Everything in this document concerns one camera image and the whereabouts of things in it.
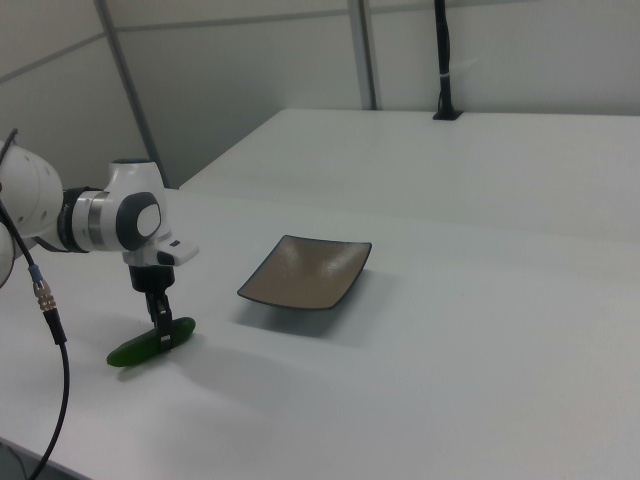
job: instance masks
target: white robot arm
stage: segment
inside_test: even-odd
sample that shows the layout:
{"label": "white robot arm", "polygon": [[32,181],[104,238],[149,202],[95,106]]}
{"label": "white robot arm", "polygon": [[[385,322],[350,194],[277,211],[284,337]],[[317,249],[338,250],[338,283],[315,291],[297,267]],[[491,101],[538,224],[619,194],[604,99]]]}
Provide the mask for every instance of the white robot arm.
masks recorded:
{"label": "white robot arm", "polygon": [[[12,145],[0,165],[0,199],[23,238],[48,250],[121,252],[134,289],[145,293],[162,350],[171,348],[171,310],[165,290],[173,267],[198,253],[174,237],[160,172],[149,160],[110,164],[104,190],[62,190],[54,168],[41,157]],[[11,273],[14,243],[0,224],[0,285]]]}

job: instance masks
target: gray wall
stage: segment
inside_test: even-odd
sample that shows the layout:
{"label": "gray wall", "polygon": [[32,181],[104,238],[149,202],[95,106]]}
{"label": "gray wall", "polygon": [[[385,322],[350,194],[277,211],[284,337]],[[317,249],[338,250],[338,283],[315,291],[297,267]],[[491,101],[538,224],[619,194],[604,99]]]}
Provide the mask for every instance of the gray wall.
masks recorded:
{"label": "gray wall", "polygon": [[362,108],[346,0],[108,6],[174,186],[283,108]]}
{"label": "gray wall", "polygon": [[[432,0],[366,0],[385,110],[436,108]],[[369,108],[358,0],[106,0],[170,185],[283,108]],[[640,114],[637,0],[448,0],[467,111]],[[0,4],[0,138],[66,186],[149,156],[93,2]]]}
{"label": "gray wall", "polygon": [[0,31],[0,138],[17,127],[67,187],[146,155],[93,2],[3,1]]}
{"label": "gray wall", "polygon": [[[456,107],[640,114],[638,0],[449,0]],[[382,107],[434,110],[432,1],[371,0]]]}

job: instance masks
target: green object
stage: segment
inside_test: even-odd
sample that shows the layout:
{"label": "green object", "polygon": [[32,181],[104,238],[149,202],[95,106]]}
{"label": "green object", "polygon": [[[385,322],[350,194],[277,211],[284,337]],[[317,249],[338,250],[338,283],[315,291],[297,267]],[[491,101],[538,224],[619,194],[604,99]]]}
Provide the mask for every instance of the green object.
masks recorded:
{"label": "green object", "polygon": [[[171,348],[186,342],[195,328],[196,321],[193,318],[182,317],[175,319],[171,323]],[[107,356],[107,363],[112,367],[130,367],[138,365],[160,353],[156,331],[151,330],[120,345]]]}

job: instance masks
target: metal connector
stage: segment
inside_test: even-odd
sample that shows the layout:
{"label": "metal connector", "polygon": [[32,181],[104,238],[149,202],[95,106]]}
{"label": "metal connector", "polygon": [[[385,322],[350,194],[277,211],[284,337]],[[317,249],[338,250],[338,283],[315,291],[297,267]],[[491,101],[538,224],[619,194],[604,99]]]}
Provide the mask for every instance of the metal connector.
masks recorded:
{"label": "metal connector", "polygon": [[48,312],[56,308],[56,301],[51,294],[51,288],[46,280],[40,280],[39,282],[33,282],[33,293],[38,299],[38,305],[40,310]]}

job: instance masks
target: white table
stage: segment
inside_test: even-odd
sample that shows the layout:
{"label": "white table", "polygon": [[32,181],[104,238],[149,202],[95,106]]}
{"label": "white table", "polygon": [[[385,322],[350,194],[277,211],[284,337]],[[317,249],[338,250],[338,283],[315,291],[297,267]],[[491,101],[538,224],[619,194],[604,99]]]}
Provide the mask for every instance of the white table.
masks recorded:
{"label": "white table", "polygon": [[640,240],[640,117],[285,110],[182,191]]}

